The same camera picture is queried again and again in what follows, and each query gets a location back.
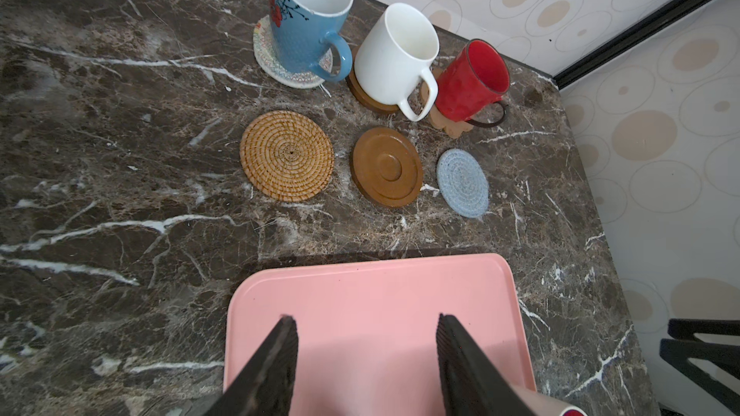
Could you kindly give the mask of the right black frame post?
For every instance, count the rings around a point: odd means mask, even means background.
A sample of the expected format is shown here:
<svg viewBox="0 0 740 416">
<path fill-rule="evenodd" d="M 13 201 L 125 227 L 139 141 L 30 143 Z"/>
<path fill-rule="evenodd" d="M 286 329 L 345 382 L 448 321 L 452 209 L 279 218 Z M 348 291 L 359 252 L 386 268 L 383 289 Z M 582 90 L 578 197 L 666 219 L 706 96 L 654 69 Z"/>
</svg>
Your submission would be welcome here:
<svg viewBox="0 0 740 416">
<path fill-rule="evenodd" d="M 553 77 L 564 89 L 714 0 L 671 0 Z"/>
</svg>

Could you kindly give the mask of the grey woven round coaster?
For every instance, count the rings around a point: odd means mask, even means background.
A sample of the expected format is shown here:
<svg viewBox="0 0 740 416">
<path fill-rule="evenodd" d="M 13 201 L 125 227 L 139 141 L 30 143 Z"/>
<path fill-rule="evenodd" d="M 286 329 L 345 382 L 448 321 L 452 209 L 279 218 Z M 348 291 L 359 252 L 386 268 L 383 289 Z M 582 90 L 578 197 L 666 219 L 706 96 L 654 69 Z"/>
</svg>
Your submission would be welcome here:
<svg viewBox="0 0 740 416">
<path fill-rule="evenodd" d="M 470 153 L 453 148 L 441 154 L 437 162 L 437 182 L 443 198 L 459 215 L 478 219 L 487 212 L 489 182 Z"/>
</svg>

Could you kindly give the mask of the pink rectangular tray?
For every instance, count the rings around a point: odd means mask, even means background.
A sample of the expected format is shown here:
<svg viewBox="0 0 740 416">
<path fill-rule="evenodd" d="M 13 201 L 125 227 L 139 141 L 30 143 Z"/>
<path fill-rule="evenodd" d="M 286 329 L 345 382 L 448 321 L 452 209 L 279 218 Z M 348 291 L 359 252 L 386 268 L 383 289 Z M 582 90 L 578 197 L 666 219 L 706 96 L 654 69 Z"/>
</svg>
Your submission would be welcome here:
<svg viewBox="0 0 740 416">
<path fill-rule="evenodd" d="M 514 277 L 495 253 L 264 270 L 227 313 L 225 381 L 283 316 L 299 336 L 294 415 L 441 415 L 436 330 L 456 317 L 506 381 L 536 386 Z"/>
</svg>

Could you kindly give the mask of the brown paw shaped coaster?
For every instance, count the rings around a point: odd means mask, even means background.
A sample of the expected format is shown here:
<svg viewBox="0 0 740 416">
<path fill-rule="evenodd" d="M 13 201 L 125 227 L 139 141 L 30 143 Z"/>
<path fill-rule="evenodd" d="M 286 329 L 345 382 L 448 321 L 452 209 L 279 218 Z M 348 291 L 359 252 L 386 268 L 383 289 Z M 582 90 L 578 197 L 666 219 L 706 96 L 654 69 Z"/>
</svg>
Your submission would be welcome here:
<svg viewBox="0 0 740 416">
<path fill-rule="evenodd" d="M 439 77 L 441 73 L 443 73 L 443 70 L 440 67 L 432 67 L 432 73 L 435 76 L 435 78 Z M 427 103 L 427 100 L 429 98 L 429 88 L 425 82 L 422 82 L 421 88 L 419 90 L 419 99 L 422 105 L 425 105 Z M 462 134 L 472 131 L 474 126 L 469 124 L 468 122 L 456 122 L 451 121 L 450 119 L 447 119 L 443 114 L 439 113 L 439 110 L 437 109 L 437 106 L 433 106 L 430 113 L 425 117 L 429 123 L 435 129 L 443 131 L 448 137 L 452 139 L 458 139 Z"/>
</svg>

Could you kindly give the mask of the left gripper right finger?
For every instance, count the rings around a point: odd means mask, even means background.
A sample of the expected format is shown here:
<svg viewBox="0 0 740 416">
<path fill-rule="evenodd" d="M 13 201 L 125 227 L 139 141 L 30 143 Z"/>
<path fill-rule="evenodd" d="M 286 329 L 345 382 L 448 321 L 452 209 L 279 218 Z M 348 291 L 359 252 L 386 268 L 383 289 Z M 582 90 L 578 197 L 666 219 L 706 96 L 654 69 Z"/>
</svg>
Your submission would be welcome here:
<svg viewBox="0 0 740 416">
<path fill-rule="evenodd" d="M 447 415 L 534 415 L 455 316 L 439 316 L 436 340 Z"/>
</svg>

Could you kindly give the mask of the blue floral mug white inside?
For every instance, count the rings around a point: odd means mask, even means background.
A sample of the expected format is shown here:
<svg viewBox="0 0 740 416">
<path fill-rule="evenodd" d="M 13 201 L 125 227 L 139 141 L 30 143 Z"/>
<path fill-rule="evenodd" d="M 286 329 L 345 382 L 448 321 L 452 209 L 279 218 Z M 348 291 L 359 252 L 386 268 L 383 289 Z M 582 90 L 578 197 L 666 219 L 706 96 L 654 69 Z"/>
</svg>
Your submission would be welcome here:
<svg viewBox="0 0 740 416">
<path fill-rule="evenodd" d="M 293 73 L 311 72 L 338 82 L 353 66 L 340 36 L 354 0 L 269 0 L 277 59 Z"/>
</svg>

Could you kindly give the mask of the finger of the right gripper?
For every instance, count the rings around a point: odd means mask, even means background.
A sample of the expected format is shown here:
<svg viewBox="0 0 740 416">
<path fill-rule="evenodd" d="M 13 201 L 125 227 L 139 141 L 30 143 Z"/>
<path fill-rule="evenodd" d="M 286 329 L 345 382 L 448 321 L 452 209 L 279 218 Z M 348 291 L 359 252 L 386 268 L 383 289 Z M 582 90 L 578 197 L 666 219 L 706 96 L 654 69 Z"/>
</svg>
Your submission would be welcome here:
<svg viewBox="0 0 740 416">
<path fill-rule="evenodd" d="M 668 339 L 660 342 L 660 356 L 701 387 L 734 415 L 739 414 L 739 393 L 713 379 L 691 359 L 703 360 L 739 379 L 739 346 L 705 342 L 698 334 L 739 338 L 738 320 L 670 319 Z"/>
</svg>

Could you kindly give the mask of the white mug red inside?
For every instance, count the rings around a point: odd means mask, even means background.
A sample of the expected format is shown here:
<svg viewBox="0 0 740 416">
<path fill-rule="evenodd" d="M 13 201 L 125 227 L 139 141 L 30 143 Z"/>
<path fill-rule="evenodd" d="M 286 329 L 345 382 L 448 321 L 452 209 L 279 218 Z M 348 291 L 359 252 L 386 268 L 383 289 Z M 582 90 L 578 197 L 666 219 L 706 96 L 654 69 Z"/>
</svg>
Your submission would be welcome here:
<svg viewBox="0 0 740 416">
<path fill-rule="evenodd" d="M 586 413 L 573 404 L 566 403 L 525 387 L 512 385 L 516 396 L 539 416 L 586 416 Z"/>
</svg>

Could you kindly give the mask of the brown wooden coaster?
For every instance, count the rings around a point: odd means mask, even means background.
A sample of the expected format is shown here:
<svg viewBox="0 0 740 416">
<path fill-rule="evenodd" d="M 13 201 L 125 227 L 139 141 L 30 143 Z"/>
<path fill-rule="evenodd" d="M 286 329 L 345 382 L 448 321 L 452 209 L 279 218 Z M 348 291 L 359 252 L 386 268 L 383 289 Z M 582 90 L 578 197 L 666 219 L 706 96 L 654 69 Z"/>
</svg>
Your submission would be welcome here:
<svg viewBox="0 0 740 416">
<path fill-rule="evenodd" d="M 365 198 L 388 208 L 411 204 L 420 193 L 423 167 L 410 140 L 387 127 L 360 136 L 350 160 L 351 175 Z"/>
<path fill-rule="evenodd" d="M 353 94 L 356 100 L 358 100 L 358 102 L 360 102 L 360 104 L 362 104 L 362 106 L 364 106 L 365 108 L 383 116 L 391 116 L 400 111 L 397 105 L 387 105 L 377 102 L 368 94 L 366 94 L 366 92 L 362 90 L 362 86 L 360 86 L 360 83 L 358 82 L 355 69 L 352 69 L 350 74 L 348 75 L 347 84 L 350 92 Z"/>
</svg>

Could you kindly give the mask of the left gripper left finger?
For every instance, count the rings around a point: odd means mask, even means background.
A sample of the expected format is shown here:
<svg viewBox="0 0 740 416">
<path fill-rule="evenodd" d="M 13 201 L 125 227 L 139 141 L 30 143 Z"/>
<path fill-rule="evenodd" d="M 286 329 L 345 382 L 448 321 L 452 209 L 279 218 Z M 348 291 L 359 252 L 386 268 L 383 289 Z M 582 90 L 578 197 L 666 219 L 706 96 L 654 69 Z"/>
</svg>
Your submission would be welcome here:
<svg viewBox="0 0 740 416">
<path fill-rule="evenodd" d="M 283 316 L 205 415 L 288 415 L 298 351 L 297 322 Z"/>
</svg>

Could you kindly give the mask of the woven rattan round coaster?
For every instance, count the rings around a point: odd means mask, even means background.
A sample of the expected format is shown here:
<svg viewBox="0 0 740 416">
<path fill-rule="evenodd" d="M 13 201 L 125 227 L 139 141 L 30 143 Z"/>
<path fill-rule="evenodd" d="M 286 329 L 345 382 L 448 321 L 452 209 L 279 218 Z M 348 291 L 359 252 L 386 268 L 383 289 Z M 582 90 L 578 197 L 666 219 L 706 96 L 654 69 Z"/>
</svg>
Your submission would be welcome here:
<svg viewBox="0 0 740 416">
<path fill-rule="evenodd" d="M 335 166 L 328 135 L 309 117 L 277 110 L 254 119 L 239 146 L 250 183 L 284 202 L 310 200 L 326 189 Z"/>
</svg>

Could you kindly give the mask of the dark red mug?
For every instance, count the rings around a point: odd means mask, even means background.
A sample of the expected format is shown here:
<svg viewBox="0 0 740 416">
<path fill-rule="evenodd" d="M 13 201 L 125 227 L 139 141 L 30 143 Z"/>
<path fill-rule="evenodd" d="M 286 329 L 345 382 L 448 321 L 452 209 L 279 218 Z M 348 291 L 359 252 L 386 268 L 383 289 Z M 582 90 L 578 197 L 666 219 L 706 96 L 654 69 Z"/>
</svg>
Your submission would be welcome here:
<svg viewBox="0 0 740 416">
<path fill-rule="evenodd" d="M 471 40 L 437 77 L 439 93 L 435 106 L 451 121 L 467 122 L 480 128 L 497 127 L 506 119 L 507 104 L 503 97 L 510 83 L 508 67 L 495 48 L 484 40 Z M 473 118 L 493 104 L 501 107 L 499 119 L 482 122 Z"/>
</svg>

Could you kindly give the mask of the multicolour woven round coaster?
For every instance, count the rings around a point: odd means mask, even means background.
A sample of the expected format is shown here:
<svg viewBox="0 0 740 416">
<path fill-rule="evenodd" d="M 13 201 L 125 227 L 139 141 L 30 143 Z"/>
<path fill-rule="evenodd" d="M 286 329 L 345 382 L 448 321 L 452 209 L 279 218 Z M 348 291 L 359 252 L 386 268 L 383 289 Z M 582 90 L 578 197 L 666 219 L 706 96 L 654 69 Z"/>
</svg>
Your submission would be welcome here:
<svg viewBox="0 0 740 416">
<path fill-rule="evenodd" d="M 311 71 L 291 72 L 281 64 L 278 57 L 279 43 L 274 37 L 272 26 L 273 20 L 269 15 L 262 17 L 254 26 L 252 43 L 254 44 L 254 57 L 256 57 L 258 65 L 277 82 L 290 88 L 309 90 L 321 86 L 325 80 L 315 73 Z M 319 42 L 313 42 L 310 36 L 300 33 L 300 27 L 287 32 L 280 30 L 279 32 L 283 35 L 283 38 L 286 39 L 283 43 L 288 44 L 288 47 L 293 50 L 298 50 L 300 44 L 306 44 L 308 46 L 308 57 L 315 56 L 315 52 L 319 49 Z"/>
</svg>

